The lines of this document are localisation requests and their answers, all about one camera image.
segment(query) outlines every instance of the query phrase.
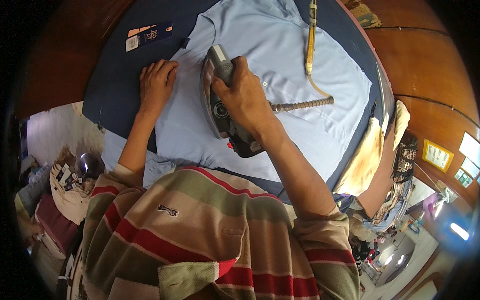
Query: clothes iron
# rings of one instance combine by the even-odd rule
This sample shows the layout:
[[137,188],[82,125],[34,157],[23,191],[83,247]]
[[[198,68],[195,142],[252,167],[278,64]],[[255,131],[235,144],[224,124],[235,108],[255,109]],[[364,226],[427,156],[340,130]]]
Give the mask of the clothes iron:
[[[200,75],[200,96],[202,107],[210,129],[217,139],[230,140],[233,150],[243,158],[252,157],[264,151],[262,145],[240,124],[230,117],[227,108],[212,89],[215,76],[222,79],[226,86],[233,83],[235,65],[231,62],[222,45],[214,45],[207,52]],[[334,102],[332,96],[325,99],[300,103],[270,104],[274,112],[290,111],[299,108],[309,108]]]

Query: forearm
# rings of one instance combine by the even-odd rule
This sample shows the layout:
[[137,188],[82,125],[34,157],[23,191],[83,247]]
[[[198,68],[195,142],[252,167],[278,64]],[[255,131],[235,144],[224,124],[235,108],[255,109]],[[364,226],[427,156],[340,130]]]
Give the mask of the forearm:
[[283,183],[296,214],[304,219],[325,216],[335,207],[324,180],[288,137],[280,121],[256,133]]
[[148,112],[139,111],[133,122],[132,130],[123,148],[118,163],[143,178],[147,143],[155,126],[156,117]]

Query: person's left hand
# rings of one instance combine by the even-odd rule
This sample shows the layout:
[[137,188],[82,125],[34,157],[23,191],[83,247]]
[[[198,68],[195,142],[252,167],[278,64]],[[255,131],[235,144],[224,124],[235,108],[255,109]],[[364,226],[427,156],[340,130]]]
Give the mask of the person's left hand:
[[172,93],[178,66],[174,60],[159,60],[142,69],[139,112],[158,119]]

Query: navy blue ironing pad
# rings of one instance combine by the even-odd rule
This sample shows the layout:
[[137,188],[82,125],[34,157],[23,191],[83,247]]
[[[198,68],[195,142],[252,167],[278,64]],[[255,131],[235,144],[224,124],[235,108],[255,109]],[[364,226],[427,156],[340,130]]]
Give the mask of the navy blue ironing pad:
[[[193,30],[197,15],[208,10],[216,2],[217,0],[138,0],[134,2],[102,50],[85,91],[83,114],[93,123],[127,138],[140,105],[138,76],[141,69],[159,59],[170,59],[182,47],[185,38]],[[303,20],[309,23],[309,0],[295,0],[295,3]],[[337,169],[326,182],[332,190],[367,128],[376,99],[378,104],[375,116],[380,124],[383,122],[383,108],[376,72],[377,60],[367,41],[335,0],[324,0],[321,7],[322,9],[317,11],[318,26],[342,45],[372,82],[369,103],[358,127]],[[136,49],[127,55],[125,39],[128,31],[161,21],[173,21],[173,37]],[[150,135],[148,150],[156,153],[155,132]],[[251,177],[248,179],[273,194],[278,194],[282,189],[281,183],[278,182],[255,180]]]

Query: pink fabric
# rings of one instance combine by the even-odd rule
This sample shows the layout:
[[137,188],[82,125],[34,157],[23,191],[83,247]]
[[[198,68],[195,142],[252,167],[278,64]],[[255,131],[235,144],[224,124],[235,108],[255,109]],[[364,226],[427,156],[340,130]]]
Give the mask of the pink fabric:
[[77,225],[60,213],[53,202],[53,197],[48,194],[42,195],[36,217],[47,234],[56,242],[60,251],[67,255],[77,234]]

